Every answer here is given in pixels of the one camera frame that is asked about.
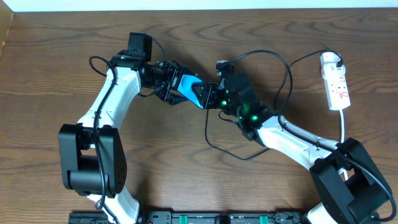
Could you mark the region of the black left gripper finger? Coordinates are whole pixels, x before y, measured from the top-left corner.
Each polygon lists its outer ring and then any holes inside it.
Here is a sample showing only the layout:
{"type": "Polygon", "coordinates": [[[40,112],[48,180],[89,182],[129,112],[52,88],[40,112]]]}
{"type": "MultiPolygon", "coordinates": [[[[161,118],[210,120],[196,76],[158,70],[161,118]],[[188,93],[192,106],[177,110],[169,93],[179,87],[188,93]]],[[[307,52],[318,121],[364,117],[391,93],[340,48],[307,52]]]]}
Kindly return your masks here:
{"type": "Polygon", "coordinates": [[[188,101],[188,98],[182,95],[178,95],[176,93],[170,93],[169,95],[169,105],[177,105],[179,103],[182,103],[184,101],[188,101]]]}
{"type": "Polygon", "coordinates": [[[191,70],[190,68],[182,65],[181,63],[179,63],[178,61],[174,60],[174,65],[176,65],[178,67],[178,69],[180,70],[180,73],[182,75],[192,75],[197,77],[198,74],[196,72],[194,72],[193,70],[191,70]]]}

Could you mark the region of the blue Galaxy smartphone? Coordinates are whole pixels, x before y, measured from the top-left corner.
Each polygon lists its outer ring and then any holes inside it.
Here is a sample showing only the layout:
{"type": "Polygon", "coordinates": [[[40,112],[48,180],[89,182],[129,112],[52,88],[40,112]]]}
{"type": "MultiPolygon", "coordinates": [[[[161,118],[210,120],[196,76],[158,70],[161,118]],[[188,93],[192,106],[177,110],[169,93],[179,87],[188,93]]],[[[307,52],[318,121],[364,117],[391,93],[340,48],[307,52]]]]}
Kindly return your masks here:
{"type": "Polygon", "coordinates": [[[181,93],[184,97],[190,100],[194,105],[198,106],[200,109],[203,109],[203,106],[200,104],[197,96],[194,94],[192,90],[193,84],[202,84],[203,80],[199,79],[194,75],[182,75],[181,81],[178,85],[177,91],[181,93]]]}

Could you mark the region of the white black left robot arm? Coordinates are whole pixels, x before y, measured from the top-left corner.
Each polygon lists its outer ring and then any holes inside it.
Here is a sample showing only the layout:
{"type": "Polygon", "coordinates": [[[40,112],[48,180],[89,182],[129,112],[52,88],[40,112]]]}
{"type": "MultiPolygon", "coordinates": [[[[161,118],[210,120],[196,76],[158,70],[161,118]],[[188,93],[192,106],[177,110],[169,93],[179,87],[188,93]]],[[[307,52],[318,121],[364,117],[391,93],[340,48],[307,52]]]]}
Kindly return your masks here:
{"type": "Polygon", "coordinates": [[[106,80],[94,103],[75,124],[59,131],[62,180],[66,189],[87,197],[97,212],[71,213],[69,223],[147,223],[126,187],[127,162],[119,129],[143,87],[170,105],[199,104],[193,86],[202,82],[185,67],[166,60],[151,65],[153,38],[132,32],[126,50],[105,60],[106,80]]]}

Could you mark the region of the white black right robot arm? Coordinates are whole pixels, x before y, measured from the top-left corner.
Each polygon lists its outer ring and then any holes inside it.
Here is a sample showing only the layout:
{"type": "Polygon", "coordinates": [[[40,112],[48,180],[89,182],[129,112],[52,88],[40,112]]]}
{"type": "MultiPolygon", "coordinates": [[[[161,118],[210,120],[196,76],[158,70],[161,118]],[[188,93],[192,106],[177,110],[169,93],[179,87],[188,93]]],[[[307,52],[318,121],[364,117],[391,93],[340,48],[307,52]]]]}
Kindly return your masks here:
{"type": "Polygon", "coordinates": [[[293,125],[260,104],[245,74],[229,74],[219,83],[185,78],[178,90],[201,109],[236,117],[250,141],[309,170],[321,200],[307,212],[309,223],[388,222],[397,215],[390,186],[359,141],[324,139],[293,125]]]}

